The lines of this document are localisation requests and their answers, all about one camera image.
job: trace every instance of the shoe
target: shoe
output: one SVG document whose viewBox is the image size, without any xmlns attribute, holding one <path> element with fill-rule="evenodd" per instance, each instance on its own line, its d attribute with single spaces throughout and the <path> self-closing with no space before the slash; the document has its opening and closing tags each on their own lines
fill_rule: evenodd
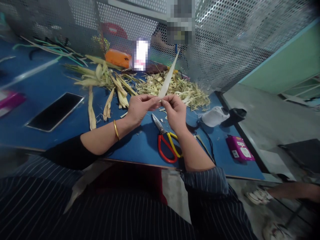
<svg viewBox="0 0 320 240">
<path fill-rule="evenodd" d="M 262 230 L 262 235 L 265 240 L 291 240 L 293 239 L 290 232 L 284 225 L 274 221 L 270 221 Z"/>
<path fill-rule="evenodd" d="M 256 205 L 265 205 L 273 198 L 266 190 L 258 188 L 254 192 L 247 192 L 245 196 Z"/>
</svg>

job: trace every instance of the smartphone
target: smartphone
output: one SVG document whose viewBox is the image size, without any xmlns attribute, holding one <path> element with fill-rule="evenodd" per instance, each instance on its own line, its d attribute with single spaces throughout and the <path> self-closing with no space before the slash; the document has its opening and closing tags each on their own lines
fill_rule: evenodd
<svg viewBox="0 0 320 240">
<path fill-rule="evenodd" d="M 56 128 L 84 99 L 84 97 L 65 93 L 49 107 L 26 123 L 27 127 L 45 132 L 51 132 Z"/>
</svg>

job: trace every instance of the scissors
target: scissors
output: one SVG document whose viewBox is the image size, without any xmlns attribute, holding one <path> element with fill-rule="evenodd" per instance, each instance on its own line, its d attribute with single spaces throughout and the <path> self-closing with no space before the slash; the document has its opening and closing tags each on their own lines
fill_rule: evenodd
<svg viewBox="0 0 320 240">
<path fill-rule="evenodd" d="M 164 160 L 166 160 L 168 163 L 175 163 L 178 158 L 182 157 L 182 154 L 179 154 L 176 150 L 176 147 L 173 144 L 172 138 L 178 140 L 177 136 L 171 132 L 167 132 L 166 130 L 164 130 L 162 124 L 160 123 L 160 121 L 157 119 L 157 117 L 155 115 L 152 114 L 152 118 L 154 120 L 154 123 L 156 124 L 156 126 L 158 127 L 160 134 L 158 135 L 158 150 L 160 155 L 164 158 Z M 164 139 L 163 135 L 167 134 L 169 142 L 171 144 L 171 146 L 169 145 L 169 143 Z M 161 150 L 161 140 L 167 145 L 167 147 L 170 149 L 170 151 L 173 153 L 174 159 L 171 160 L 169 158 L 167 158 L 162 150 Z"/>
</svg>

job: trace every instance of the bracelet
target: bracelet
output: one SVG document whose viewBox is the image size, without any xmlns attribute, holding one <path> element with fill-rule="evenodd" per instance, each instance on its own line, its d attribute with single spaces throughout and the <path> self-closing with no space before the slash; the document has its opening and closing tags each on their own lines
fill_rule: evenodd
<svg viewBox="0 0 320 240">
<path fill-rule="evenodd" d="M 118 141 L 120 141 L 119 134 L 118 134 L 118 130 L 117 130 L 117 125 L 116 125 L 116 120 L 115 120 L 115 119 L 113 120 L 113 125 L 114 125 L 114 131 L 116 132 Z"/>
</svg>

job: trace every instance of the black and white striped clothing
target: black and white striped clothing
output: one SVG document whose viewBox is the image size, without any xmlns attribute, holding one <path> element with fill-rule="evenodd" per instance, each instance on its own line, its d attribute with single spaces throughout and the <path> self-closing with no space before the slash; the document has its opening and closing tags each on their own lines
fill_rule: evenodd
<svg viewBox="0 0 320 240">
<path fill-rule="evenodd" d="M 70 149 L 79 139 L 53 149 Z M 242 203 L 219 167 L 181 174 L 188 191 L 191 225 L 147 192 L 130 189 L 83 194 L 63 214 L 82 172 L 61 166 L 63 161 L 56 159 L 59 154 L 48 157 L 50 160 L 44 156 L 49 154 L 31 157 L 0 180 L 1 240 L 256 239 Z M 77 164 L 83 167 L 85 160 L 80 161 Z"/>
</svg>

